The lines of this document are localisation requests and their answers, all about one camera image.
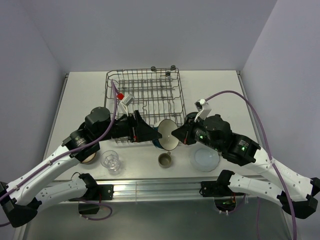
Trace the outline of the teal white-dotted bowl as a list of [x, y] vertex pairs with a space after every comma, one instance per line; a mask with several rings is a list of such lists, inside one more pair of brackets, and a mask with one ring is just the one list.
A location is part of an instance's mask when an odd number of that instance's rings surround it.
[[153, 129], [162, 135], [162, 138], [152, 141], [156, 148], [172, 151], [178, 146], [179, 140], [172, 135], [172, 131], [178, 129], [177, 124], [173, 120], [164, 119], [158, 121], [153, 125]]

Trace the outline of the grey ceramic mug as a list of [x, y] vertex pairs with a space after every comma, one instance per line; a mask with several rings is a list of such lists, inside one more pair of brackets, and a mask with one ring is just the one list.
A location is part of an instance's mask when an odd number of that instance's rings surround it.
[[168, 152], [165, 152], [165, 153], [161, 153], [158, 156], [158, 164], [163, 169], [170, 168], [171, 165], [172, 165], [171, 152], [168, 151]]

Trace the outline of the light blue scalloped plate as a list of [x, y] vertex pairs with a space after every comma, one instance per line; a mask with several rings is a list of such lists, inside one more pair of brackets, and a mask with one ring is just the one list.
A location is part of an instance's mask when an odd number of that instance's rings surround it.
[[216, 150], [198, 146], [191, 149], [189, 162], [197, 171], [211, 172], [219, 165], [220, 156]]

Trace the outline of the clear drinking glass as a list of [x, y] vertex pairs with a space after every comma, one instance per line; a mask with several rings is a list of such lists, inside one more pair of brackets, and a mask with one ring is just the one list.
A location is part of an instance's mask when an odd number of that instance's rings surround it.
[[111, 175], [118, 175], [122, 167], [118, 153], [113, 150], [107, 150], [101, 155], [100, 164], [106, 168]]

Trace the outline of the dark patterned bowl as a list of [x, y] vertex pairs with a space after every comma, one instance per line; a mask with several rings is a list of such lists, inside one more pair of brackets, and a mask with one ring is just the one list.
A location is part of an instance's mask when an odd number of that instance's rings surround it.
[[96, 155], [97, 155], [97, 152], [92, 152], [92, 153], [85, 152], [80, 156], [79, 161], [81, 164], [90, 164], [95, 159]]

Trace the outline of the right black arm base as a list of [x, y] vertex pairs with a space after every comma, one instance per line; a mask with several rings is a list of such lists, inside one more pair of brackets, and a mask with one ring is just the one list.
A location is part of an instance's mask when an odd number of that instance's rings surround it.
[[217, 181], [201, 181], [199, 194], [202, 197], [225, 197], [228, 195], [224, 187]]

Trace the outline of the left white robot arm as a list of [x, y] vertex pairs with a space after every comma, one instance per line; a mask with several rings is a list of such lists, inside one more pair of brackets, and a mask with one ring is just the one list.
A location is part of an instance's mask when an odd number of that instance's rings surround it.
[[8, 223], [14, 228], [21, 227], [52, 205], [95, 198], [98, 184], [88, 173], [53, 187], [48, 185], [68, 169], [94, 157], [101, 141], [122, 137], [141, 143], [160, 139], [162, 135], [143, 120], [138, 110], [115, 119], [106, 107], [94, 108], [47, 159], [16, 180], [1, 182], [0, 205]]

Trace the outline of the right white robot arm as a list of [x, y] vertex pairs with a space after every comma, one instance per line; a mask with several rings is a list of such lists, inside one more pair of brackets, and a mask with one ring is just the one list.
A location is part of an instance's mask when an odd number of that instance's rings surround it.
[[188, 117], [181, 127], [172, 131], [172, 135], [185, 145], [201, 143], [219, 152], [228, 162], [266, 179], [251, 179], [225, 169], [217, 180], [201, 183], [203, 197], [227, 197], [237, 193], [253, 195], [277, 204], [298, 219], [306, 219], [316, 212], [319, 178], [305, 177], [276, 159], [270, 159], [257, 142], [232, 132], [230, 124], [220, 115], [200, 121], [195, 121], [195, 116]]

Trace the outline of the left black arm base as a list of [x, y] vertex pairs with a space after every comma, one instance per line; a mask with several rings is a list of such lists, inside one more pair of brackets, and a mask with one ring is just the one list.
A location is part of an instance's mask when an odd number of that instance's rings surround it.
[[[95, 201], [101, 203], [102, 201], [110, 201], [113, 199], [114, 185], [113, 184], [99, 184], [97, 191], [81, 199], [86, 201]], [[93, 203], [79, 203], [78, 212], [81, 215], [96, 215], [102, 207]]]

